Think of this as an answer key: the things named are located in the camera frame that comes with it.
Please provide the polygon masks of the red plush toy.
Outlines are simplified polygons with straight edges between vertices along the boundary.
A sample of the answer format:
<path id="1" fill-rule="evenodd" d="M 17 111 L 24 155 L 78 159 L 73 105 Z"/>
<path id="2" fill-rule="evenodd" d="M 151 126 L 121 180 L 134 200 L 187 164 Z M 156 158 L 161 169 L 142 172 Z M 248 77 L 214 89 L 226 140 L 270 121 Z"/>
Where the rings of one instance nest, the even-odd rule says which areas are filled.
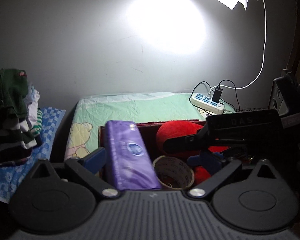
<path id="1" fill-rule="evenodd" d="M 179 153 L 179 152 L 184 152 L 186 150 L 188 150 L 188 151 L 199 151 L 199 155 L 201 155 L 201 154 L 219 155 L 219 158 L 224 158 L 223 157 L 223 152 L 229 149 L 228 146 L 210 146 L 210 147 L 207 148 L 207 152 L 203 152 L 202 151 L 203 146 L 201 146 L 197 142 L 198 137 L 196 136 L 196 134 L 186 135 L 186 136 L 182 136 L 182 137 L 176 137 L 176 138 L 172 138 L 172 139 L 167 139 L 163 144 L 163 150 L 167 154 L 176 154 L 176 153 Z"/>

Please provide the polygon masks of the pile of folded clothes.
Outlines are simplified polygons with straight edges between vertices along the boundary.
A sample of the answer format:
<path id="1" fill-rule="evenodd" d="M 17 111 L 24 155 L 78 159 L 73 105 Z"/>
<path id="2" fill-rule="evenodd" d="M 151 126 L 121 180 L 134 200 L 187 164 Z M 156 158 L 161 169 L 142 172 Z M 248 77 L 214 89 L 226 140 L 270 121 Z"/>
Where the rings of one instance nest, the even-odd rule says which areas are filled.
<path id="1" fill-rule="evenodd" d="M 38 145 L 40 94 L 24 70 L 0 70 L 0 152 Z"/>

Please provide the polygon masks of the green bear pillow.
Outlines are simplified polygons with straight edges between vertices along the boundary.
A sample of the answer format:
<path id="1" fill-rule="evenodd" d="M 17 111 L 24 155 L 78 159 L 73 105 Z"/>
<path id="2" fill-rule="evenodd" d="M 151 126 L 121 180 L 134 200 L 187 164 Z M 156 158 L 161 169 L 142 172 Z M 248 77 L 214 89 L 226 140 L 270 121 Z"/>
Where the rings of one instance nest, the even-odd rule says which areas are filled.
<path id="1" fill-rule="evenodd" d="M 79 100 L 65 159 L 85 157 L 99 147 L 99 128 L 109 120 L 135 123 L 202 120 L 210 114 L 189 102 L 189 93 L 158 92 L 91 96 Z"/>

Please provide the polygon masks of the white power strip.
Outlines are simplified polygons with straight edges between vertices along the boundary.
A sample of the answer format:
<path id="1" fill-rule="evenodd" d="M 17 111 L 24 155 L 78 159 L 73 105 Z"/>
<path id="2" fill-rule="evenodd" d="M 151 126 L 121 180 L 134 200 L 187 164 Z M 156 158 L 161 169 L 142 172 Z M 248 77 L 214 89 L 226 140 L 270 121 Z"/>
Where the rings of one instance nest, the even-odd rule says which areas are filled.
<path id="1" fill-rule="evenodd" d="M 204 94 L 194 93 L 190 97 L 190 103 L 214 114 L 223 114 L 224 112 L 224 103 L 214 102 L 211 97 Z"/>

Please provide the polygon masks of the black charger adapter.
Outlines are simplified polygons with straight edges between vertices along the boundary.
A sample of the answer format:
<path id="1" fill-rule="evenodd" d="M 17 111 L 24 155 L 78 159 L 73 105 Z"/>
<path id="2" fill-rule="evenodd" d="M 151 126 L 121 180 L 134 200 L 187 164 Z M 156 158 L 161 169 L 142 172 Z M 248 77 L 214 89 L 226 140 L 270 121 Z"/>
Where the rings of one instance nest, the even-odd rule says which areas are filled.
<path id="1" fill-rule="evenodd" d="M 213 93 L 212 101 L 219 103 L 222 92 L 223 92 L 223 90 L 220 87 L 216 87 L 215 91 Z"/>

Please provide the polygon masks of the purple tissue pack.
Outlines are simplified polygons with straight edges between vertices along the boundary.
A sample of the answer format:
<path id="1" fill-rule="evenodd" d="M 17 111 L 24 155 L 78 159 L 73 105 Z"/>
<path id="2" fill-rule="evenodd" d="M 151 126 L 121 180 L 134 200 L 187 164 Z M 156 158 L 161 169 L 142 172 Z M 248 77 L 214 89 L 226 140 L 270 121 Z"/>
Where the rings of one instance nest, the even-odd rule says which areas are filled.
<path id="1" fill-rule="evenodd" d="M 110 120 L 105 133 L 109 183 L 120 191 L 161 189 L 136 123 Z"/>

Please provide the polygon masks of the red cardboard box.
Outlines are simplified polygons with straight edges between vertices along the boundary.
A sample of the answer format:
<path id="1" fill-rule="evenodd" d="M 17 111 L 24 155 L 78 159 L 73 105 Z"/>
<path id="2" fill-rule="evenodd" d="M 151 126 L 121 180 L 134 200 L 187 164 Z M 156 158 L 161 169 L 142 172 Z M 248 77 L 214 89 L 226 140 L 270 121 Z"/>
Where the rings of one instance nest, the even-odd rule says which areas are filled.
<path id="1" fill-rule="evenodd" d="M 137 124 L 137 127 L 152 160 L 161 155 L 165 155 L 173 156 L 186 162 L 189 157 L 199 155 L 199 151 L 186 150 L 176 154 L 167 154 L 163 150 L 163 144 L 167 139 L 196 134 L 197 131 L 205 125 L 205 123 L 205 121 L 199 120 L 176 120 L 140 123 Z M 98 136 L 99 146 L 104 146 L 105 136 L 105 127 L 101 126 L 99 128 Z M 211 174 L 203 168 L 202 164 L 199 164 L 198 160 L 195 160 L 194 164 L 190 164 L 190 166 L 194 167 L 194 180 L 196 184 L 199 184 L 211 177 Z"/>

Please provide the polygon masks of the packing tape roll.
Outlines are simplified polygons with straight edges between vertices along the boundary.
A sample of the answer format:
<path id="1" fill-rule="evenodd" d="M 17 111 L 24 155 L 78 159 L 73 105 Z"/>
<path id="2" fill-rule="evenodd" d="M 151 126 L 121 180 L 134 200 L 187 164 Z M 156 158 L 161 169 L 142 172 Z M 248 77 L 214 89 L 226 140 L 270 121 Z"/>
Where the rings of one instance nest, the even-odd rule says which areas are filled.
<path id="1" fill-rule="evenodd" d="M 153 168 L 163 189 L 185 190 L 194 183 L 193 170 L 178 158 L 162 155 L 153 161 Z"/>

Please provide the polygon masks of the blue checked towel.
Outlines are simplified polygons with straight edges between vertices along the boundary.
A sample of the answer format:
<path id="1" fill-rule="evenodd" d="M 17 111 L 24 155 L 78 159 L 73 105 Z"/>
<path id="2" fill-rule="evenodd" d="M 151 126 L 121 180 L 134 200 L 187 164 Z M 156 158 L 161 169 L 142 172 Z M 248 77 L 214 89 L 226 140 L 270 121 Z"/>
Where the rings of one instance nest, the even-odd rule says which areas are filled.
<path id="1" fill-rule="evenodd" d="M 38 145 L 31 149 L 20 146 L 0 152 L 0 201 L 8 203 L 27 173 L 39 159 L 49 159 L 56 132 L 65 110 L 42 108 L 42 129 L 36 137 Z"/>

